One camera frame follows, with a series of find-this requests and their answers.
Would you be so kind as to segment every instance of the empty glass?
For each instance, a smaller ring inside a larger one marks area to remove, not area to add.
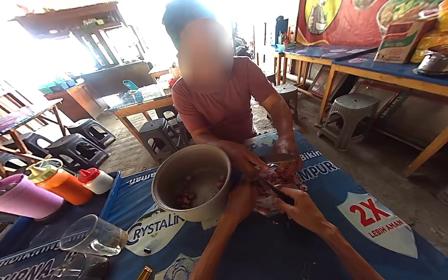
[[[50,280],[103,280],[107,278],[108,269],[105,257],[75,254],[54,270]]]
[[[114,256],[128,241],[128,233],[91,214],[78,219],[60,238],[60,249],[99,256]]]

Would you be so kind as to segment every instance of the hand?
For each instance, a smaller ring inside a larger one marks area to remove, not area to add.
[[[292,188],[282,188],[281,191],[295,200],[295,205],[291,206],[277,197],[274,198],[274,204],[281,210],[281,213],[288,214],[290,219],[318,235],[322,235],[332,226],[308,193]]]
[[[231,141],[222,141],[220,148],[229,156],[231,163],[245,173],[257,173],[259,169],[268,169],[269,166],[261,161],[258,156],[254,155],[245,145],[234,143]]]
[[[244,179],[229,193],[227,208],[222,218],[238,225],[252,212],[257,202],[257,195],[258,189]]]
[[[294,134],[278,137],[276,145],[274,146],[274,152],[287,153],[296,158],[296,161],[294,162],[281,162],[279,164],[279,171],[285,170],[286,174],[291,175],[302,167],[302,159],[300,158],[300,153],[298,152],[297,144],[295,143]]]

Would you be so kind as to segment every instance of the knife blade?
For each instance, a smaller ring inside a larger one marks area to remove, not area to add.
[[[287,153],[273,153],[258,158],[265,163],[294,162],[297,160],[295,156]]]
[[[262,178],[262,176],[260,176],[258,174],[255,174],[255,176],[259,180],[264,182],[279,198],[281,198],[281,200],[283,200],[284,202],[288,203],[289,205],[295,205],[295,200],[293,198],[287,196],[282,191],[278,190],[276,187],[271,185],[271,183],[269,183],[269,181],[267,181],[266,179]]]

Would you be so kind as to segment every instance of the stainless pot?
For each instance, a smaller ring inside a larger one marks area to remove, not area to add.
[[[163,210],[176,213],[191,222],[218,218],[227,205],[231,187],[231,162],[226,153],[211,145],[192,145],[171,155],[158,169],[151,185],[151,195]],[[219,189],[216,183],[226,178]],[[190,209],[176,209],[176,191],[189,189],[196,193]]]
[[[418,66],[418,72],[428,75],[448,75],[448,44],[429,48]]]

